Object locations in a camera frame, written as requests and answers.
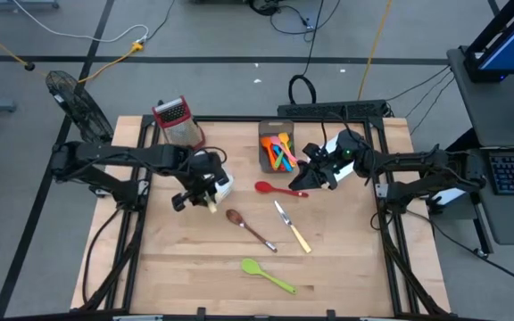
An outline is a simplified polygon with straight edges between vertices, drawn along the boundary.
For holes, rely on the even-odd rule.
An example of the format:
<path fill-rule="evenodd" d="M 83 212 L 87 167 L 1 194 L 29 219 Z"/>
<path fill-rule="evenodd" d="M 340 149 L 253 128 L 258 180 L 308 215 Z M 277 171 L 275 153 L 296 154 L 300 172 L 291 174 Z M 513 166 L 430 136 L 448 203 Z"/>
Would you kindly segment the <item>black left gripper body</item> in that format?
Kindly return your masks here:
<path fill-rule="evenodd" d="M 183 210 L 186 201 L 193 206 L 216 210 L 222 199 L 219 187 L 228 187 L 230 183 L 230 176 L 215 152 L 190 154 L 171 171 L 171 175 L 185 188 L 184 193 L 178 193 L 171 198 L 174 210 Z"/>

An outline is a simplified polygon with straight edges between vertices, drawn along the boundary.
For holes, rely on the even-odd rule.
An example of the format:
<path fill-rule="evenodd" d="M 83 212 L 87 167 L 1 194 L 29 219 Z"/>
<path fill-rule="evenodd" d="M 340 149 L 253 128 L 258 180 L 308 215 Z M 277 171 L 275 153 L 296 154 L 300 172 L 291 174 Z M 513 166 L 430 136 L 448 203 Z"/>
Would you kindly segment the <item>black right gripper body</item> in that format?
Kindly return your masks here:
<path fill-rule="evenodd" d="M 336 142 L 328 142 L 325 146 L 307 144 L 303 152 L 308 157 L 303 170 L 304 190 L 334 190 L 342 179 L 354 172 L 353 155 Z"/>

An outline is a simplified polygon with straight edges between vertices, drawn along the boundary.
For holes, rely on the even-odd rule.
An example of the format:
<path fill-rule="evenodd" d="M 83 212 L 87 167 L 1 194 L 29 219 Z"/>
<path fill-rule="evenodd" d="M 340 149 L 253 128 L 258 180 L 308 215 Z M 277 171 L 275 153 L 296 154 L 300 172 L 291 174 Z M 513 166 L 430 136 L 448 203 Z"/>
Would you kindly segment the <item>brown wooden spoon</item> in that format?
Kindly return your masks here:
<path fill-rule="evenodd" d="M 261 243 L 263 243 L 271 251 L 273 251 L 274 253 L 278 252 L 277 247 L 273 243 L 271 243 L 270 241 L 265 239 L 263 236 L 258 234 L 255 230 L 253 230 L 238 211 L 226 210 L 226 217 L 233 224 L 246 229 L 249 233 L 251 233 L 254 237 L 256 237 Z"/>

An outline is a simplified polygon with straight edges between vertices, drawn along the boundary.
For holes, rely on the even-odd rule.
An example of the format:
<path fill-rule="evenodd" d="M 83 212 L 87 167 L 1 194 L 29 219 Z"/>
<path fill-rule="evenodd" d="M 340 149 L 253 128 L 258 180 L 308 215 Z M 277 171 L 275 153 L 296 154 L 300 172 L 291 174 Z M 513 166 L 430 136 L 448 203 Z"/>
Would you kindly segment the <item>yellow silicone spatula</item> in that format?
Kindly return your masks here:
<path fill-rule="evenodd" d="M 280 140 L 281 148 L 286 153 L 287 158 L 289 159 L 289 163 L 291 164 L 292 167 L 294 167 L 296 165 L 296 159 L 293 156 L 293 154 L 291 153 L 291 150 L 289 147 L 289 143 L 290 143 L 289 134 L 287 132 L 279 133 L 278 138 Z"/>

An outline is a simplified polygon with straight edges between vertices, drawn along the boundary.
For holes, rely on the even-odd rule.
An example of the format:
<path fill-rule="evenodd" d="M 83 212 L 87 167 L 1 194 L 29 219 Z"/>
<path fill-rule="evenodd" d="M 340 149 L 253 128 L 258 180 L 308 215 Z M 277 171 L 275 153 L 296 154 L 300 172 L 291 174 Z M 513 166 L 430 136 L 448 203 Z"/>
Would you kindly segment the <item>red silicone spoon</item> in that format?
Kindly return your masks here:
<path fill-rule="evenodd" d="M 254 184 L 254 188 L 259 193 L 283 193 L 302 198 L 309 197 L 309 195 L 306 192 L 296 192 L 288 189 L 277 188 L 265 181 L 256 182 Z"/>

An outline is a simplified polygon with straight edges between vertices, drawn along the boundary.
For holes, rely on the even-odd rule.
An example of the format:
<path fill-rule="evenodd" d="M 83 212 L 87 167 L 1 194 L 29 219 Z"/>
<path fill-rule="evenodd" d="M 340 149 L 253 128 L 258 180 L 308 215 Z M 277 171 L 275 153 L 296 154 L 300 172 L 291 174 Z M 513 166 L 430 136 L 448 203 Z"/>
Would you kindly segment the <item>orange silicone spatula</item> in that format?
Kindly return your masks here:
<path fill-rule="evenodd" d="M 261 137 L 260 138 L 260 142 L 261 142 L 262 147 L 265 149 L 266 153 L 268 154 L 268 159 L 269 159 L 270 167 L 274 171 L 276 171 L 277 168 L 275 166 L 275 164 L 276 164 L 275 153 L 271 149 L 272 142 L 270 141 L 268 136 Z"/>

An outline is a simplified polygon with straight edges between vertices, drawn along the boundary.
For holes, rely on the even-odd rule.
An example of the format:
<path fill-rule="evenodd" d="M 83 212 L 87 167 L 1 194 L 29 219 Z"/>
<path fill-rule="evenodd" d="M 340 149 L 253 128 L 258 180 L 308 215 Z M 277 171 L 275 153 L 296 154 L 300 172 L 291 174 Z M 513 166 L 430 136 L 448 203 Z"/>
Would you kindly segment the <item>green silicone spoon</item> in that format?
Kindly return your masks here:
<path fill-rule="evenodd" d="M 286 292 L 289 292 L 293 295 L 297 294 L 297 290 L 292 285 L 287 284 L 284 281 L 281 281 L 274 276 L 271 276 L 270 274 L 268 274 L 267 272 L 262 270 L 259 263 L 253 259 L 243 259 L 241 261 L 241 268 L 246 274 L 249 274 L 252 276 L 262 276 L 262 277 L 268 279 L 269 281 L 271 281 L 273 284 L 282 288 Z"/>

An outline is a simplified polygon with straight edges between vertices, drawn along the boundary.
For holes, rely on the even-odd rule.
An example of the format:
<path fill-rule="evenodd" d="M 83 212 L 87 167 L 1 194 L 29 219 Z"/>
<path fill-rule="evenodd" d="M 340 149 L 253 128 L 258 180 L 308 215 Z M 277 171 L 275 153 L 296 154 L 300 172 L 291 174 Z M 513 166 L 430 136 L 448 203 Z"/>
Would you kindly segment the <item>red metal box grater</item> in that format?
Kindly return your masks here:
<path fill-rule="evenodd" d="M 155 122 L 161 128 L 167 144 L 177 144 L 200 149 L 205 144 L 203 130 L 197 125 L 183 95 L 152 108 Z"/>

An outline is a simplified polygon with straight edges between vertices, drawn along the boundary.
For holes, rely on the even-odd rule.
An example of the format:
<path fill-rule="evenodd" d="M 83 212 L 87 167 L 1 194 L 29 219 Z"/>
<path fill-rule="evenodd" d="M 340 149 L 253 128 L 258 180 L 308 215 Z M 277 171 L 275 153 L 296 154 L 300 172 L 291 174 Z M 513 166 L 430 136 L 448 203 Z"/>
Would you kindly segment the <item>black perforated metal box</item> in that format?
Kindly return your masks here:
<path fill-rule="evenodd" d="M 329 113 L 336 113 L 341 117 L 365 118 L 391 117 L 393 112 L 385 100 L 332 102 L 332 103 L 306 103 L 279 105 L 278 116 L 284 117 L 311 117 L 321 118 Z"/>

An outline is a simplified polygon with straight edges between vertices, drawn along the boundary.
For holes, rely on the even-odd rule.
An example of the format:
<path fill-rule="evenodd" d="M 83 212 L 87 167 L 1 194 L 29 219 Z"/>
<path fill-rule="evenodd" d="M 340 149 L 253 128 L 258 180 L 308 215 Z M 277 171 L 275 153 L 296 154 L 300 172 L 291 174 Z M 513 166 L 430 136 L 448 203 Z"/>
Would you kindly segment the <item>grey translucent plastic bin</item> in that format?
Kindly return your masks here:
<path fill-rule="evenodd" d="M 294 150 L 294 123 L 291 120 L 264 120 L 262 121 L 258 126 L 258 146 L 259 146 L 259 163 L 261 165 L 261 170 L 265 173 L 291 173 L 293 169 L 296 167 L 291 166 L 289 163 L 289 159 L 285 155 L 285 153 L 276 145 L 272 144 L 271 149 L 275 153 L 276 158 L 276 168 L 277 170 L 274 171 L 269 164 L 268 154 L 266 153 L 265 149 L 262 147 L 260 138 L 263 136 L 278 136 L 279 133 L 287 132 L 289 134 L 289 147 L 291 150 L 291 153 L 295 157 L 295 150 Z M 281 162 L 284 162 L 286 167 L 286 172 L 282 172 L 278 170 L 279 164 Z"/>

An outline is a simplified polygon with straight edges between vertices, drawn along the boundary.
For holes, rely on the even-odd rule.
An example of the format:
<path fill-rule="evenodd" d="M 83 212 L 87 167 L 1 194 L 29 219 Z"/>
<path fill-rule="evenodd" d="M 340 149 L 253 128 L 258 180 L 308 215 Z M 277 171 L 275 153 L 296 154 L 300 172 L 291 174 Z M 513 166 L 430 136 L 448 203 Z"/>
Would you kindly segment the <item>black floor fan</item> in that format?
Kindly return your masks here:
<path fill-rule="evenodd" d="M 46 75 L 46 86 L 55 102 L 79 129 L 86 143 L 107 144 L 113 139 L 113 129 L 101 108 L 71 74 L 52 70 Z"/>

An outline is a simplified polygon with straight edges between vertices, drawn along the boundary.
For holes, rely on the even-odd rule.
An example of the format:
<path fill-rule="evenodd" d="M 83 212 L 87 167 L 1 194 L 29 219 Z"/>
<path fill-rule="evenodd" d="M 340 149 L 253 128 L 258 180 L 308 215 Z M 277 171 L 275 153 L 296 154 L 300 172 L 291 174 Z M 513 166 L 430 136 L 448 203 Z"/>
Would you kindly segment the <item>grey computer cart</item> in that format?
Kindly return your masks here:
<path fill-rule="evenodd" d="M 470 200 L 480 241 L 475 253 L 487 256 L 493 242 L 514 245 L 514 195 L 494 193 L 487 167 L 489 153 L 514 152 L 514 75 L 499 83 L 474 83 L 463 65 L 461 48 L 449 50 L 447 59 L 472 125 L 449 148 L 472 152 L 484 168 L 486 186 Z"/>

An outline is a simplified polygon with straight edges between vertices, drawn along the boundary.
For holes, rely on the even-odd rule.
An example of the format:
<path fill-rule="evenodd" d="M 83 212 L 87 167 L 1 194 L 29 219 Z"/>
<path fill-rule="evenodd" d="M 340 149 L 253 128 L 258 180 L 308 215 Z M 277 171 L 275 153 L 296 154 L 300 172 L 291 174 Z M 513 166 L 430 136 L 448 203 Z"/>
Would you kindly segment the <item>white plastic handled bin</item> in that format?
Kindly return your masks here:
<path fill-rule="evenodd" d="M 220 204 L 233 190 L 234 178 L 228 172 L 228 168 L 225 165 L 227 154 L 217 147 L 213 147 L 213 150 L 220 151 L 224 159 L 217 152 L 210 152 L 210 147 L 202 148 L 195 152 L 194 159 L 204 165 L 203 180 L 209 184 L 207 187 L 208 199 L 212 199 L 217 204 Z M 214 198 L 216 193 L 215 185 L 224 185 L 226 187 L 226 196 L 221 201 L 216 201 Z"/>
<path fill-rule="evenodd" d="M 337 183 L 353 173 L 357 142 L 349 134 L 341 133 L 327 142 L 327 165 Z"/>

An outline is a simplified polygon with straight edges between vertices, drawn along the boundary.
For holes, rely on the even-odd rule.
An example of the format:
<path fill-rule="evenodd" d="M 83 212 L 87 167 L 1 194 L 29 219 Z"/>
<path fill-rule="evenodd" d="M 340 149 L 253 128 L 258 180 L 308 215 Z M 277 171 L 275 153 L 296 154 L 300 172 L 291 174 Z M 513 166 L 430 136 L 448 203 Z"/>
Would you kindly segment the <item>black aluminium table frame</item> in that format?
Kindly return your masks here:
<path fill-rule="evenodd" d="M 263 194 L 264 180 L 280 187 L 288 174 L 266 174 L 259 164 L 259 119 L 202 116 L 208 144 L 228 155 L 233 190 L 216 213 L 198 207 L 176 212 L 170 197 L 180 184 L 154 177 L 137 255 L 107 296 L 105 307 L 163 317 L 194 315 L 267 317 L 395 317 L 425 307 L 386 254 L 372 185 L 350 176 L 336 190 L 308 198 Z M 278 201 L 311 247 L 306 253 L 280 217 Z M 230 222 L 238 211 L 273 243 L 274 253 Z M 292 285 L 293 295 L 262 276 L 246 274 L 243 259 Z"/>

